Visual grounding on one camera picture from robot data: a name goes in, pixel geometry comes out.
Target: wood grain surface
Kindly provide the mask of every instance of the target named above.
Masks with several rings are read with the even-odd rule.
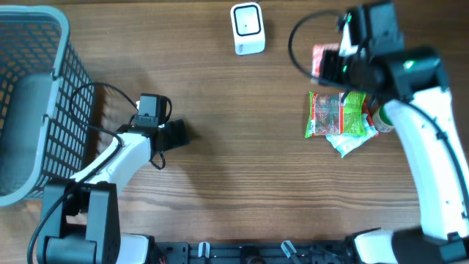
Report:
[[[263,1],[267,46],[236,56],[232,1],[57,5],[96,81],[166,95],[192,142],[166,153],[166,168],[140,169],[119,198],[123,232],[157,241],[308,241],[419,222],[418,198],[395,133],[340,158],[323,137],[304,139],[308,92],[318,87],[291,64],[287,41],[304,15],[359,1]],[[469,150],[467,1],[397,1],[407,46],[432,45],[446,61],[457,127]],[[311,64],[315,43],[337,43],[332,19],[306,25],[295,52]],[[100,92],[95,122],[116,129],[133,113]],[[110,138],[99,135],[92,150]],[[24,263],[40,202],[0,208],[0,263]],[[74,219],[84,222],[84,217]]]

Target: robotic arm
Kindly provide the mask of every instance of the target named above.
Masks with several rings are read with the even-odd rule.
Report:
[[[469,236],[468,164],[454,125],[442,59],[431,48],[404,49],[392,3],[348,10],[339,52],[325,54],[328,81],[382,96],[401,139],[421,208],[421,228],[357,236],[365,263],[447,263],[465,259]]]
[[[294,64],[311,77],[296,62],[291,48],[296,29],[307,20],[303,19],[293,30],[289,51]],[[384,104],[416,183],[421,227],[360,232],[345,241],[328,241],[327,246],[316,242],[293,245],[289,241],[274,246],[276,249],[257,244],[213,246],[213,250],[218,250],[216,261],[208,243],[185,243],[181,250],[184,253],[179,253],[182,256],[171,258],[151,236],[120,234],[117,194],[153,155],[188,143],[182,120],[166,124],[162,121],[165,97],[142,95],[135,125],[123,125],[118,130],[124,142],[120,152],[45,223],[38,242],[39,262],[186,264],[196,260],[204,264],[283,264],[291,260],[294,264],[337,264],[452,263],[468,259],[469,170],[454,126],[442,59],[431,48],[405,50],[390,2],[348,10],[340,19],[339,28],[343,31],[341,48],[325,51],[318,81],[348,92],[368,92]],[[114,140],[95,162],[72,179],[78,181],[88,175],[116,145]],[[43,216],[72,184],[71,180],[52,180],[45,187]],[[65,216],[78,212],[88,213],[87,226],[66,222]],[[287,258],[278,257],[283,252]]]
[[[122,125],[117,136],[122,147],[95,176],[63,202],[42,228],[37,259],[39,263],[158,263],[152,261],[155,240],[145,235],[120,234],[117,195],[132,176],[155,154],[189,143],[184,122],[166,122],[169,99],[160,95],[140,97],[134,125]],[[117,139],[88,167],[70,179],[52,180],[45,187],[42,217],[73,184],[99,167],[116,149]],[[68,224],[66,216],[88,213],[88,224]]]

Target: snack bag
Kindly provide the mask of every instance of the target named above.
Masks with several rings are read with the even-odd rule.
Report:
[[[351,92],[341,103],[343,92],[337,95],[309,93],[309,119],[305,138],[319,135],[366,135],[361,119],[365,100],[362,92]]]
[[[362,121],[365,126],[365,136],[348,136],[348,135],[327,135],[325,138],[332,144],[332,146],[341,153],[342,158],[345,157],[350,151],[360,147],[368,139],[375,137],[378,131],[371,125],[367,117],[368,114],[362,114]]]
[[[320,77],[321,73],[321,61],[324,55],[324,51],[337,51],[340,48],[338,43],[334,44],[320,44],[314,45],[313,47],[313,76]],[[312,83],[317,84],[317,81],[314,79],[311,80]]]

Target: plastic mesh basket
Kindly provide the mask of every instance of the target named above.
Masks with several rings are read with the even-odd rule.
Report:
[[[84,165],[88,131],[70,119],[72,91],[91,81],[53,7],[0,6],[0,206],[40,198],[53,177]],[[74,99],[91,120],[95,88]]]

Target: white device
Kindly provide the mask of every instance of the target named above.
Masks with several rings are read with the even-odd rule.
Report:
[[[265,48],[262,11],[256,2],[236,4],[231,10],[234,50],[238,55],[255,54]]]

